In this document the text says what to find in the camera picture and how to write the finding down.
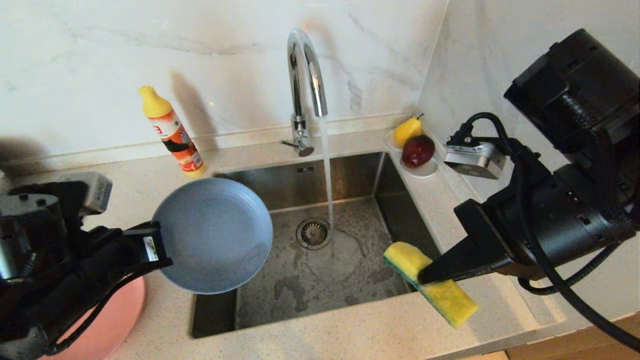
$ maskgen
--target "drain strainer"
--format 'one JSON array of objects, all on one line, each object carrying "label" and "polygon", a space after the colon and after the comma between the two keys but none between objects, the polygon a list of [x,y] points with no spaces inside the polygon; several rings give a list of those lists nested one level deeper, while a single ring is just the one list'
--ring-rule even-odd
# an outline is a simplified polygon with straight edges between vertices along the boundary
[{"label": "drain strainer", "polygon": [[308,218],[298,225],[296,239],[309,250],[321,249],[331,240],[329,223],[322,218]]}]

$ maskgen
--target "red apple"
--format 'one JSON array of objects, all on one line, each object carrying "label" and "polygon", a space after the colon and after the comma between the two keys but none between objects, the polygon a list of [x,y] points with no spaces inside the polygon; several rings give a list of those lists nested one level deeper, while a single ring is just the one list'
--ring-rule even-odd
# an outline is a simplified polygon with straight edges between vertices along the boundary
[{"label": "red apple", "polygon": [[427,163],[433,157],[436,145],[426,135],[418,135],[404,143],[402,149],[402,161],[410,168],[417,168]]}]

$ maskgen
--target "stainless steel sink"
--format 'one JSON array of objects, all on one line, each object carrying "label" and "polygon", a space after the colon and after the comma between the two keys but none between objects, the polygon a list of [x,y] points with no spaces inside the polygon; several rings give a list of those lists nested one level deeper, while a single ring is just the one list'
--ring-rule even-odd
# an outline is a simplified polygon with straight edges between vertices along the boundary
[{"label": "stainless steel sink", "polygon": [[389,155],[334,158],[331,169],[335,230],[328,241],[322,161],[220,175],[264,201],[273,246],[262,270],[239,289],[197,296],[194,338],[413,291],[385,264],[385,249],[405,241],[432,259],[440,253]]}]

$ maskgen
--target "chrome faucet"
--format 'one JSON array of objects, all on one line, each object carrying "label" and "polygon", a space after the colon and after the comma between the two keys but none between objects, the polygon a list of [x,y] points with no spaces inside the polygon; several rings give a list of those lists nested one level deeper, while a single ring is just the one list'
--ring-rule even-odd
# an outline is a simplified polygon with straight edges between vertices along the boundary
[{"label": "chrome faucet", "polygon": [[302,110],[300,101],[300,73],[298,59],[302,59],[307,66],[307,74],[314,109],[317,117],[326,115],[326,99],[324,97],[324,84],[320,65],[311,40],[307,34],[295,29],[289,34],[287,41],[287,62],[289,63],[289,81],[291,82],[291,97],[293,98],[293,114],[291,114],[291,126],[293,127],[293,142],[282,141],[283,144],[292,146],[300,156],[311,155],[314,144],[307,129],[307,115]]}]

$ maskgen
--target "marble wall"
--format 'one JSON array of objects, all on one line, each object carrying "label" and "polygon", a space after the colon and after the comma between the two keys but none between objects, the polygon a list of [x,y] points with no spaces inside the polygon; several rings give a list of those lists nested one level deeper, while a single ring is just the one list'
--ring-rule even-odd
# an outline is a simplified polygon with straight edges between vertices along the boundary
[{"label": "marble wall", "polygon": [[289,123],[290,30],[320,57],[331,119],[412,110],[447,0],[0,2],[0,160],[156,142],[152,85],[192,136]]},{"label": "marble wall", "polygon": [[[444,142],[469,116],[490,111],[502,119],[510,136],[542,153],[541,161],[549,169],[564,165],[564,157],[502,95],[551,44],[579,28],[585,28],[636,74],[640,73],[637,0],[451,1],[419,101],[424,122]],[[475,135],[495,134],[490,122],[480,120],[476,124]],[[466,179],[486,199],[503,188],[510,177],[511,169],[507,168],[499,181]],[[636,236],[626,241],[600,268],[574,286],[587,303],[609,318],[640,309],[639,240]],[[568,277],[591,257],[560,266],[561,275]],[[522,291],[530,304],[541,301]],[[587,326],[560,295],[545,297],[545,301],[547,298],[574,320],[573,328]]]}]

